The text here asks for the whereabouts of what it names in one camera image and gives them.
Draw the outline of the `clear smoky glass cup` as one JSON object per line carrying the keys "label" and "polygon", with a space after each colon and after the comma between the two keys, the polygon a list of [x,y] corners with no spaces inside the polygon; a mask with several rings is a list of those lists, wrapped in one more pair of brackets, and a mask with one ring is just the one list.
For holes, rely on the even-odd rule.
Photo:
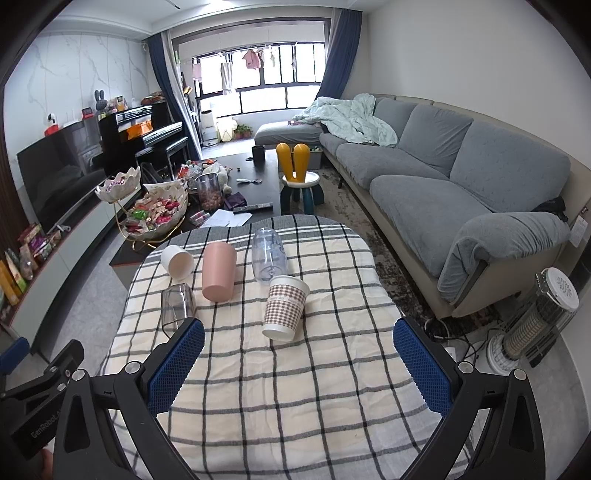
{"label": "clear smoky glass cup", "polygon": [[191,288],[186,284],[172,285],[161,294],[160,327],[171,338],[186,319],[195,316],[195,302]]}

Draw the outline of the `white paper cup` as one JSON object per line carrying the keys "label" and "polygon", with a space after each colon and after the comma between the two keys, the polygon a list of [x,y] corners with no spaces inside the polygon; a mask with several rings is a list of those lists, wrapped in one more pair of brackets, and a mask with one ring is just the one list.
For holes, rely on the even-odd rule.
{"label": "white paper cup", "polygon": [[169,245],[162,250],[160,264],[173,280],[186,278],[195,266],[190,252],[177,245]]}

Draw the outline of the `pink plastic cup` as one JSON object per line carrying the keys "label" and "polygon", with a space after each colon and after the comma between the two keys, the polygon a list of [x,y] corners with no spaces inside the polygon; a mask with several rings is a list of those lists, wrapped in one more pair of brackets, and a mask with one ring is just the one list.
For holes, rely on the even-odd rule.
{"label": "pink plastic cup", "polygon": [[205,299],[221,303],[232,297],[237,258],[235,247],[226,242],[214,242],[205,247],[202,268],[202,294]]}

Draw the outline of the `brown checkered paper cup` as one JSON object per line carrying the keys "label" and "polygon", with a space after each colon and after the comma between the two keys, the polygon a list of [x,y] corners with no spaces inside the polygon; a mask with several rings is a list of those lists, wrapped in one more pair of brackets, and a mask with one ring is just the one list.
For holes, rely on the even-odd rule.
{"label": "brown checkered paper cup", "polygon": [[310,287],[301,279],[278,275],[270,281],[263,317],[263,335],[277,342],[290,342],[304,315]]}

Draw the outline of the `clear plastic bottle cup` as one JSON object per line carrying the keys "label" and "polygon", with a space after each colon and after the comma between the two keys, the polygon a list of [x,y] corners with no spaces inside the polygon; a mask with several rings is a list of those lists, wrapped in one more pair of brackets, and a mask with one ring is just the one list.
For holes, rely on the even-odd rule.
{"label": "clear plastic bottle cup", "polygon": [[253,237],[252,272],[262,284],[287,274],[287,255],[280,235],[273,228],[260,228]]}

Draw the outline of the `black cup on table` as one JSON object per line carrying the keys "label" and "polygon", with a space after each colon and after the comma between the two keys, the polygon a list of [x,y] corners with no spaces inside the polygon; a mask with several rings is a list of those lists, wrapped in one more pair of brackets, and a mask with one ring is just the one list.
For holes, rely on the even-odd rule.
{"label": "black cup on table", "polygon": [[252,161],[256,164],[266,161],[266,147],[254,145],[252,147]]}

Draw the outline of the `long tv console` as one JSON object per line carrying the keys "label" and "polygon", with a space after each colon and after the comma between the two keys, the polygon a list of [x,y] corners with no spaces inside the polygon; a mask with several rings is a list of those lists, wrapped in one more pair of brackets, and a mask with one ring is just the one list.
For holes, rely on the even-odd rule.
{"label": "long tv console", "polygon": [[50,317],[66,294],[66,289],[79,274],[83,262],[115,226],[123,215],[123,208],[130,205],[138,195],[138,191],[133,192],[119,204],[99,201],[94,205],[66,233],[29,284],[4,329],[14,339],[25,338],[31,354],[38,351],[41,336],[51,322]]}

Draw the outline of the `electric space heater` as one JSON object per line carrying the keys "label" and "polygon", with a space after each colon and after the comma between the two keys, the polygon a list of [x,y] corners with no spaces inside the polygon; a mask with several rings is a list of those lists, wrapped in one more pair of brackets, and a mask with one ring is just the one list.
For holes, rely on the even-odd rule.
{"label": "electric space heater", "polygon": [[537,273],[534,288],[520,313],[509,322],[503,334],[488,341],[485,352],[490,369],[508,375],[523,358],[532,368],[538,366],[579,305],[575,286],[564,272],[549,267]]}

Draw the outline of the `checkered tablecloth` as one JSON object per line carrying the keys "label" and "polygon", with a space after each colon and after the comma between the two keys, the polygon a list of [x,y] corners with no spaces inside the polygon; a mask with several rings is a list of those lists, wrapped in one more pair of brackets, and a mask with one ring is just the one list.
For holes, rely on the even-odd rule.
{"label": "checkered tablecloth", "polygon": [[322,217],[271,218],[287,268],[308,285],[294,340],[263,335],[267,290],[252,273],[256,227],[197,229],[173,239],[196,263],[216,242],[236,251],[232,298],[187,277],[205,341],[158,418],[200,479],[398,479],[440,422],[400,359],[400,311],[367,243]]}

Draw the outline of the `snack bags on console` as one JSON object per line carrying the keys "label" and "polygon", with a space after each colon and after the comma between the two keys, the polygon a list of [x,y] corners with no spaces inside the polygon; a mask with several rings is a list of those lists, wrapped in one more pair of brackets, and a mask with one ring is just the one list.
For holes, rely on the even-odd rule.
{"label": "snack bags on console", "polygon": [[2,301],[16,306],[38,271],[62,240],[62,231],[46,234],[38,223],[29,225],[18,237],[19,249],[8,248],[1,255]]}

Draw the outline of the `tiered shell snack bowl stand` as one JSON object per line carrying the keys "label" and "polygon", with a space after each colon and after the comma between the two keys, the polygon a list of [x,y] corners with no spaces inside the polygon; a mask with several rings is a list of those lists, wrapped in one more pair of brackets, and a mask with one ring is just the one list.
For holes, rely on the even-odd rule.
{"label": "tiered shell snack bowl stand", "polygon": [[104,180],[94,192],[103,202],[122,211],[116,219],[120,235],[132,248],[155,249],[179,230],[188,208],[189,193],[183,180],[142,184],[140,167]]}

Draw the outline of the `grey sectional sofa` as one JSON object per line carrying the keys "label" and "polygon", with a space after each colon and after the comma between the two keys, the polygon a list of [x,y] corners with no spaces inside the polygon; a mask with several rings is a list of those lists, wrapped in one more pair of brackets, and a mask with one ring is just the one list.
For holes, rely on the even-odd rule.
{"label": "grey sectional sofa", "polygon": [[438,318],[524,293],[547,267],[574,270],[589,246],[587,166],[477,112],[404,96],[370,104],[393,147],[296,121],[263,125],[254,141],[321,147]]}

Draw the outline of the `white paper sheets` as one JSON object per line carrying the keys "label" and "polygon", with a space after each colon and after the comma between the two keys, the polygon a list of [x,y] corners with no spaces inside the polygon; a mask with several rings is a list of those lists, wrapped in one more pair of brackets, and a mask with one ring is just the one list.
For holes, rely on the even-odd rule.
{"label": "white paper sheets", "polygon": [[252,218],[252,213],[233,213],[228,210],[217,210],[208,217],[201,228],[211,227],[240,227]]}

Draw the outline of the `black remote control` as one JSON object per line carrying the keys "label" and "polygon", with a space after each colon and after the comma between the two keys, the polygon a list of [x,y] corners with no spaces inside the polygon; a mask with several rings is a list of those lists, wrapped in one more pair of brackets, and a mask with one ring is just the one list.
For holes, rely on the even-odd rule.
{"label": "black remote control", "polygon": [[273,210],[273,203],[266,202],[266,203],[256,203],[256,204],[249,204],[238,206],[233,209],[233,213],[252,213],[252,212],[259,212],[263,210]]}

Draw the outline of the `clear snack jar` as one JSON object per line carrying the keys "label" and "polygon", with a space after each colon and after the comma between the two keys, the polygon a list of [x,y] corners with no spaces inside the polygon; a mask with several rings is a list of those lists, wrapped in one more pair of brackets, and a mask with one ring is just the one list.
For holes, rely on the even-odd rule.
{"label": "clear snack jar", "polygon": [[215,173],[202,174],[197,178],[197,197],[204,211],[213,212],[221,207],[221,187]]}

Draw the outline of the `black television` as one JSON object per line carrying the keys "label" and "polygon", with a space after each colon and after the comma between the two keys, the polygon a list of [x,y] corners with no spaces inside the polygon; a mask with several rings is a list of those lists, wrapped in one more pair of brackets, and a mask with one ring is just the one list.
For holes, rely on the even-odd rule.
{"label": "black television", "polygon": [[97,119],[72,123],[17,154],[38,223],[46,230],[66,218],[106,178]]}

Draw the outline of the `piano bench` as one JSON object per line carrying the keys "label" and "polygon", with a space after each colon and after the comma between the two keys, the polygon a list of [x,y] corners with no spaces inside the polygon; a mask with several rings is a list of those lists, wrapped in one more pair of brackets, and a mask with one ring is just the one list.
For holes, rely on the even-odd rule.
{"label": "piano bench", "polygon": [[189,160],[187,138],[182,137],[169,144],[164,152],[170,175],[174,177],[179,172],[180,167]]}

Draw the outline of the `black upright piano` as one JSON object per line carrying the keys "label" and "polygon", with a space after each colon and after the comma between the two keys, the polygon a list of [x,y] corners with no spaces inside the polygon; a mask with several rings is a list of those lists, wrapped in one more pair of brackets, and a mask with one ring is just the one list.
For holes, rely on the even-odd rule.
{"label": "black upright piano", "polygon": [[98,121],[98,128],[107,176],[150,164],[157,173],[172,177],[164,150],[186,136],[182,123],[171,119],[165,101],[109,113]]}

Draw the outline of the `light green blanket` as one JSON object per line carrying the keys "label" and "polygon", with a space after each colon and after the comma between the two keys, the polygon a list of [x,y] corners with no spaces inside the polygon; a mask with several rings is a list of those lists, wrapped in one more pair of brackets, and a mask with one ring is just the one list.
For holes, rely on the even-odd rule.
{"label": "light green blanket", "polygon": [[318,97],[293,121],[325,125],[332,135],[349,143],[396,147],[398,134],[389,123],[374,115],[376,106],[377,98],[369,93],[358,94],[351,100]]}

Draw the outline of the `blue curtain right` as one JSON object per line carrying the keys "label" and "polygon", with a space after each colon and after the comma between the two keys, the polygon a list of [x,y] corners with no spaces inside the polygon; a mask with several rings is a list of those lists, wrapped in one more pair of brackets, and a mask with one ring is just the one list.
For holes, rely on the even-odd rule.
{"label": "blue curtain right", "polygon": [[317,97],[341,98],[353,70],[363,24],[359,10],[338,9],[329,24],[325,74]]}

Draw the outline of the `blue curtain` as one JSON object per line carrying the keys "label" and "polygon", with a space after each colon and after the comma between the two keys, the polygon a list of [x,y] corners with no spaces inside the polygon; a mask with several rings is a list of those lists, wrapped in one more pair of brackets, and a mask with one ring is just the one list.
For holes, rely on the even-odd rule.
{"label": "blue curtain", "polygon": [[201,159],[197,129],[184,100],[177,75],[171,43],[166,33],[154,34],[146,39],[155,79],[164,94],[170,114],[175,122],[181,122],[187,137],[190,159]]}
{"label": "blue curtain", "polygon": [[353,70],[363,24],[359,10],[338,9],[329,24],[325,74],[317,97],[341,98]]}

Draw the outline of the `blue curtain left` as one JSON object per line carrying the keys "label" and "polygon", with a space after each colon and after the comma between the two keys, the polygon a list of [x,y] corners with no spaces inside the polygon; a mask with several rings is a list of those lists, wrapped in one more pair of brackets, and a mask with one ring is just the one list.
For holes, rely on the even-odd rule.
{"label": "blue curtain left", "polygon": [[190,159],[201,159],[197,129],[184,100],[177,75],[171,43],[166,33],[154,34],[146,39],[155,79],[164,94],[170,114],[175,122],[181,122],[187,137]]}

